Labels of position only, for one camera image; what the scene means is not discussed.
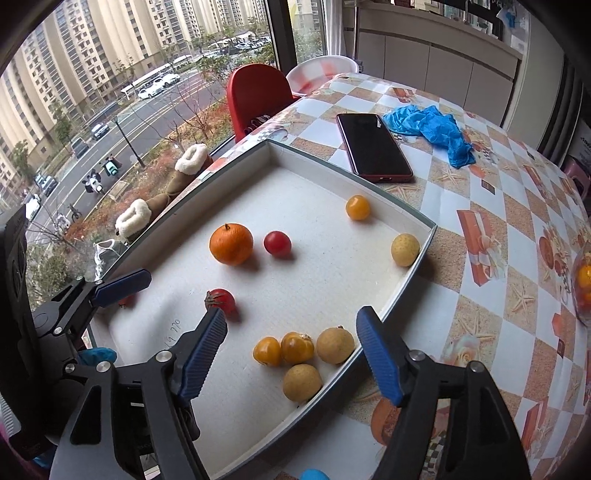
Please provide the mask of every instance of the yellow fruit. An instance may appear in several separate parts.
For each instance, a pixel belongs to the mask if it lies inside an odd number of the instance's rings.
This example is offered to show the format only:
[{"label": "yellow fruit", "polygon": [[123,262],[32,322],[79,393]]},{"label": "yellow fruit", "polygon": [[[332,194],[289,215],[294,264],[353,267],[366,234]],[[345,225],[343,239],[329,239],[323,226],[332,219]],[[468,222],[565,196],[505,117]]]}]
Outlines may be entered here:
[{"label": "yellow fruit", "polygon": [[365,220],[371,213],[371,207],[367,198],[362,195],[353,195],[345,206],[347,215],[351,220]]},{"label": "yellow fruit", "polygon": [[218,262],[235,266],[251,256],[253,244],[248,228],[239,223],[226,223],[212,234],[209,250]]},{"label": "yellow fruit", "polygon": [[398,235],[392,242],[392,258],[399,267],[409,267],[418,257],[421,245],[410,233]]},{"label": "yellow fruit", "polygon": [[283,377],[283,393],[291,401],[305,402],[322,388],[322,378],[312,365],[291,367]]},{"label": "yellow fruit", "polygon": [[253,358],[266,367],[278,367],[281,365],[281,346],[273,337],[264,337],[255,345],[252,351]]},{"label": "yellow fruit", "polygon": [[353,335],[342,327],[327,328],[316,340],[316,352],[328,364],[341,364],[350,357],[353,350]]},{"label": "yellow fruit", "polygon": [[302,364],[314,356],[314,343],[305,333],[286,333],[281,340],[281,356],[289,364]]}]

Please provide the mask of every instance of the apartment building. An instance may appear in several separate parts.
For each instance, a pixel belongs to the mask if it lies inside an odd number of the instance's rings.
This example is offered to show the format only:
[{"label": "apartment building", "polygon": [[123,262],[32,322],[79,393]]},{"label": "apartment building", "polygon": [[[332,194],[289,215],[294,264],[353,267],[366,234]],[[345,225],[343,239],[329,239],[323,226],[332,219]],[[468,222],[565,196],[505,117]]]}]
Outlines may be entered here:
[{"label": "apartment building", "polygon": [[293,28],[306,31],[321,30],[320,1],[322,0],[289,0],[290,12],[293,14]]},{"label": "apartment building", "polygon": [[[313,16],[314,2],[297,1]],[[167,46],[189,53],[193,38],[243,27],[250,18],[267,20],[264,0],[64,0],[0,77],[1,184],[17,183],[8,159],[19,141],[29,146],[34,168],[61,149],[51,136],[55,102],[84,125],[117,99],[126,67],[142,76],[165,62]]]}]

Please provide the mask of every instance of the blue gripper pad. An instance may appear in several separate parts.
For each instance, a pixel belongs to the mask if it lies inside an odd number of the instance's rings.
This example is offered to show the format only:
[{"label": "blue gripper pad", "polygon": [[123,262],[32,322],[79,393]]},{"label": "blue gripper pad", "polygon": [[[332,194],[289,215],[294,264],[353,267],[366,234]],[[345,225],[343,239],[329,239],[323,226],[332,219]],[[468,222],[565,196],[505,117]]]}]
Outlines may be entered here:
[{"label": "blue gripper pad", "polygon": [[400,405],[403,398],[400,372],[382,337],[384,326],[372,307],[363,307],[358,311],[356,328],[380,392],[392,405]]},{"label": "blue gripper pad", "polygon": [[95,290],[92,304],[95,307],[108,307],[125,297],[148,288],[150,282],[152,282],[152,275],[149,271],[144,268],[135,270],[123,277],[99,285]]},{"label": "blue gripper pad", "polygon": [[192,398],[199,396],[217,350],[227,334],[228,326],[223,312],[211,308],[197,328],[182,334],[171,348],[177,359],[170,386],[183,404],[189,405]]}]

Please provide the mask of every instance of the checkered tablecloth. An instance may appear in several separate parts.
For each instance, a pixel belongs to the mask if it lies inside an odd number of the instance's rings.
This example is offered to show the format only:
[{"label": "checkered tablecloth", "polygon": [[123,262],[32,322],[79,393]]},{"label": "checkered tablecloth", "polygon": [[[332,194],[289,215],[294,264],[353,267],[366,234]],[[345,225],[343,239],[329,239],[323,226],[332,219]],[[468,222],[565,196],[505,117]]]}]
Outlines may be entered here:
[{"label": "checkered tablecloth", "polygon": [[[420,301],[403,297],[398,309],[407,325],[403,337],[438,361],[466,365],[479,359],[487,366],[522,437],[533,478],[543,479],[587,419],[591,378],[587,329],[575,318],[570,292],[572,262],[591,232],[573,183],[555,165],[444,99],[345,74],[279,113],[210,170],[265,138],[350,170],[336,114],[383,115],[409,103],[452,114],[474,145],[476,164],[456,170],[446,151],[424,138],[395,136],[415,180],[381,186],[438,224],[409,287]],[[425,479],[435,476],[447,408],[442,404],[437,414]],[[396,417],[369,379],[281,465],[265,464],[249,478],[290,479],[318,468],[333,480],[369,479]]]}]

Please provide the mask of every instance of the blue plastic glove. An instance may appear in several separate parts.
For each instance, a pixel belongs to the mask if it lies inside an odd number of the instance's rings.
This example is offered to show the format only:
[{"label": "blue plastic glove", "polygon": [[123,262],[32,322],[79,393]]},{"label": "blue plastic glove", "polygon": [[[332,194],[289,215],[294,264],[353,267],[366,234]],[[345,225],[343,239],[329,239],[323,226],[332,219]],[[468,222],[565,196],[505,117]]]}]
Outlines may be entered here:
[{"label": "blue plastic glove", "polygon": [[330,478],[320,470],[306,470],[301,474],[300,480],[330,480]]},{"label": "blue plastic glove", "polygon": [[431,105],[419,110],[416,105],[402,106],[384,115],[388,130],[401,135],[424,136],[438,147],[447,148],[452,167],[476,163],[471,153],[472,145],[464,140],[452,114],[443,115]]}]

